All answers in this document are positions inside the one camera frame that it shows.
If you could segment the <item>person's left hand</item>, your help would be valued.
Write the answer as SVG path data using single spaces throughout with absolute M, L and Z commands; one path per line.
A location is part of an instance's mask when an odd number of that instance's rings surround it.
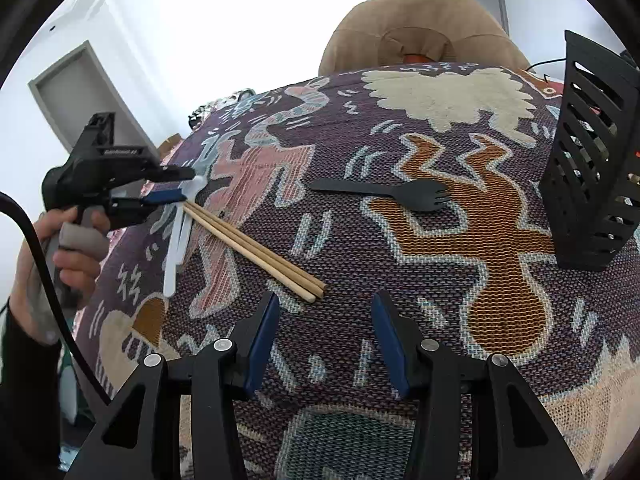
M 102 208 L 91 211 L 91 228 L 75 226 L 78 209 L 52 209 L 45 212 L 34 223 L 39 243 L 48 242 L 56 237 L 66 224 L 73 226 L 70 240 L 51 255 L 51 261 L 61 283 L 78 293 L 75 309 L 85 307 L 96 288 L 96 279 L 101 273 L 101 262 L 108 249 L 106 233 L 111 229 Z M 44 313 L 43 307 L 35 307 L 30 297 L 35 297 L 35 284 L 38 281 L 37 269 L 32 252 L 26 242 L 18 254 L 15 278 L 9 298 L 9 309 L 25 334 L 38 344 L 52 346 L 60 338 L 55 328 L 51 312 Z

